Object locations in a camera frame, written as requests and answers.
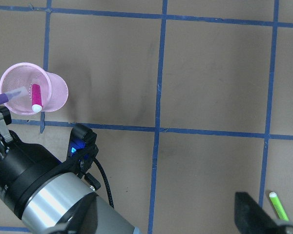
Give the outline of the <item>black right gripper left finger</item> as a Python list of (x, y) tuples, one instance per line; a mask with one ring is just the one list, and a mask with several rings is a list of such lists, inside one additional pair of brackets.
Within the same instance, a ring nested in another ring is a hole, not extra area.
[(86, 221), (87, 213), (90, 210), (91, 204), (96, 198), (95, 194), (88, 194), (83, 197), (77, 204), (72, 218), (66, 223), (63, 231), (64, 234), (81, 234), (82, 228)]

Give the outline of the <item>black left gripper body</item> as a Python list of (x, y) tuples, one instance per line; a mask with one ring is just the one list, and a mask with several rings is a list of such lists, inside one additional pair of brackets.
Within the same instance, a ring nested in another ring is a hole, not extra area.
[(24, 143), (9, 130), (11, 114), (0, 106), (0, 199), (19, 219), (27, 202), (60, 161), (39, 144)]

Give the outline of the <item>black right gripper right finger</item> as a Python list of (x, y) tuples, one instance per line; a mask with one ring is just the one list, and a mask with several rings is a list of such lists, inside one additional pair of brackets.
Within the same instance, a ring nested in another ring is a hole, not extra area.
[(234, 222), (241, 234), (276, 234), (278, 225), (247, 192), (236, 192)]

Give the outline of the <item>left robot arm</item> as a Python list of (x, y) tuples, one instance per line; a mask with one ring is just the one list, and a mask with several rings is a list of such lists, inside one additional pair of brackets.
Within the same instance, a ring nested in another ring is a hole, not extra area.
[(34, 234), (138, 234), (103, 200), (99, 181), (89, 172), (98, 164), (97, 135), (76, 124), (67, 157), (60, 162), (45, 147), (22, 142), (8, 129), (12, 122), (0, 106), (0, 199)]

